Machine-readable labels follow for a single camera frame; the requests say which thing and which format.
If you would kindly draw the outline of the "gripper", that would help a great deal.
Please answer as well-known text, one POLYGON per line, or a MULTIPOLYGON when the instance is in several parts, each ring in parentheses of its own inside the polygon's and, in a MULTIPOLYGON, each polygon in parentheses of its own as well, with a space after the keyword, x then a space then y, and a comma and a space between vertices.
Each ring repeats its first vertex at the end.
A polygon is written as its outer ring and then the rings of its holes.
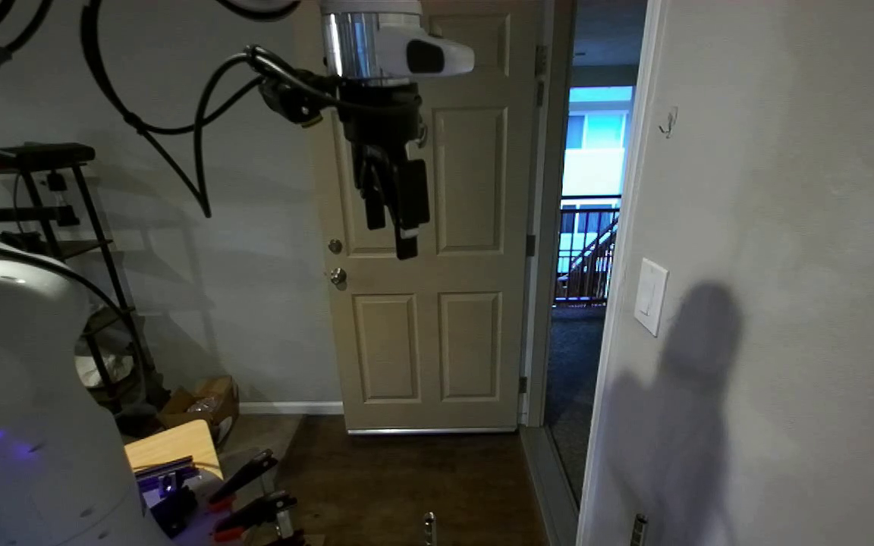
POLYGON ((344 137, 353 143, 354 186, 362 199, 366 228, 383 229, 388 208, 396 256, 416 258, 420 227, 430 222, 427 169, 426 160, 410 159, 404 146, 422 136, 419 87, 344 80, 338 91, 343 104, 337 107, 338 118, 344 137), (382 153, 375 146, 382 146, 382 153))

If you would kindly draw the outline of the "beige panel door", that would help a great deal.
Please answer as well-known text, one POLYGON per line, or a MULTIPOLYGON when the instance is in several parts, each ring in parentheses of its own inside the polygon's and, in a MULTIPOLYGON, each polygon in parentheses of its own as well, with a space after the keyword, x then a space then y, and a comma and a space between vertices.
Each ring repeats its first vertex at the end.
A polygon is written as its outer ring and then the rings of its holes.
POLYGON ((336 111, 303 131, 350 435, 517 427, 542 17, 543 0, 423 0, 424 27, 476 66, 420 82, 426 138, 408 153, 426 160, 431 220, 416 258, 396 258, 391 227, 366 228, 336 111))

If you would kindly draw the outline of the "black balcony railing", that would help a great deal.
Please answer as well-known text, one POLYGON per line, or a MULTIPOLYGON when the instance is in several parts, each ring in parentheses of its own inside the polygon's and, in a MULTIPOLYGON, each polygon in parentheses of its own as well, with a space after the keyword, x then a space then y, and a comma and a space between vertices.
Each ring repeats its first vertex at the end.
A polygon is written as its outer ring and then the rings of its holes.
POLYGON ((605 306, 622 196, 569 196, 559 208, 555 307, 605 306))

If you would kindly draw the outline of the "window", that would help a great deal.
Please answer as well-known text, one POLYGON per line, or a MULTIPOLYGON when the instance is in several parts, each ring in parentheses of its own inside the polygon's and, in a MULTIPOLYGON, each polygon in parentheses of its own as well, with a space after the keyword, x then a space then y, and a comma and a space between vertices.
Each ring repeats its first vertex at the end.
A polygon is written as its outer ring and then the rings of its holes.
POLYGON ((623 149, 627 144, 625 110, 572 111, 568 115, 565 149, 623 149))

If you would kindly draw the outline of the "cardboard box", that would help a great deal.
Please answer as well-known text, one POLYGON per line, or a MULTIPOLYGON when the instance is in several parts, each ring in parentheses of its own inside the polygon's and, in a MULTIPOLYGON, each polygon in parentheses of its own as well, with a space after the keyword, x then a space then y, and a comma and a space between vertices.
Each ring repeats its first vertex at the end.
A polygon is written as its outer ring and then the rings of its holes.
POLYGON ((229 375, 199 381, 194 391, 179 387, 157 413, 164 428, 176 428, 198 419, 208 425, 212 441, 222 443, 240 414, 238 387, 229 375))

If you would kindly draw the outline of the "black clamp with orange tips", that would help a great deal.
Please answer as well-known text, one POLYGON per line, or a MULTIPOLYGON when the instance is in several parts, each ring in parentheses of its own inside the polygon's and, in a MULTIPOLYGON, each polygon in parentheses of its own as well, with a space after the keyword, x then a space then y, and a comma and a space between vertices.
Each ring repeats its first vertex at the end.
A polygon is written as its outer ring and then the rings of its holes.
POLYGON ((291 518, 291 509, 297 504, 297 497, 284 491, 261 495, 220 519, 212 530, 212 539, 216 544, 233 542, 254 526, 274 524, 276 538, 263 546, 304 546, 304 532, 295 528, 291 518))
POLYGON ((230 505, 235 500, 239 490, 252 484, 254 480, 263 477, 269 470, 278 464, 273 450, 265 449, 254 455, 243 464, 239 470, 226 479, 222 486, 208 497, 208 506, 214 511, 221 510, 222 506, 230 505))

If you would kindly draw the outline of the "black metal shelf rack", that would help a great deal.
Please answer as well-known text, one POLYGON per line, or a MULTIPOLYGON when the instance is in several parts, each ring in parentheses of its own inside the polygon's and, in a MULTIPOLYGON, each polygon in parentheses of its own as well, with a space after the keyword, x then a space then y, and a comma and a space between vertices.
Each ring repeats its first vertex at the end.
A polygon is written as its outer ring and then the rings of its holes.
POLYGON ((0 207, 0 225, 15 227, 0 232, 0 241, 59 262, 90 253, 103 259, 108 290, 97 298, 80 336, 99 376, 90 393, 115 415, 122 433, 138 438, 159 430, 157 414, 170 393, 149 361, 140 321, 112 259, 112 239, 86 183, 88 163, 48 171, 0 166, 0 176, 11 178, 11 204, 0 207))

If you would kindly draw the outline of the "black box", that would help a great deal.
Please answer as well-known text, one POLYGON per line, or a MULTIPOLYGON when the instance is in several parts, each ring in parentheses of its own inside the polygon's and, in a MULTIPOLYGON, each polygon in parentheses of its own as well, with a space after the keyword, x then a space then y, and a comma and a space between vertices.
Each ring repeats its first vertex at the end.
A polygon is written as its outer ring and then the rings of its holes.
POLYGON ((42 171, 85 165, 95 159, 95 149, 79 143, 27 144, 0 148, 0 166, 42 171))

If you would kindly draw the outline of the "white light switch plate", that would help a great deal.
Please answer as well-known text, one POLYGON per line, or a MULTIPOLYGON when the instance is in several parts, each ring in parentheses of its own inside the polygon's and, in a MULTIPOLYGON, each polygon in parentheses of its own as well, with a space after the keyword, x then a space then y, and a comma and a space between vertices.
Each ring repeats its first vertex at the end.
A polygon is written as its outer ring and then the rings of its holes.
POLYGON ((668 276, 668 270, 659 263, 648 258, 642 259, 633 317, 652 337, 659 336, 668 276))

